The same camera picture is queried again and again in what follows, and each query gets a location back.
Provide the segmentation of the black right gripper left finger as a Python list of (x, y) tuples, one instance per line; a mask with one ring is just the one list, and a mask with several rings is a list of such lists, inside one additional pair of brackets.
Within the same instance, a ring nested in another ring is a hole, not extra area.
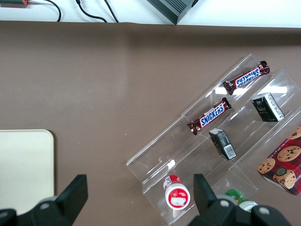
[(77, 175), (53, 201), (43, 201), (18, 217), (19, 226), (71, 226), (88, 199), (87, 176)]

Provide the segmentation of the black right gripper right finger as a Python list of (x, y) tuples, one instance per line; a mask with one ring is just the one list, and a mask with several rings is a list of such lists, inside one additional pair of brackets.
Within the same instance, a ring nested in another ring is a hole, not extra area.
[(203, 174), (195, 174), (193, 196), (199, 215), (191, 226), (246, 226), (247, 213), (229, 198), (217, 198)]

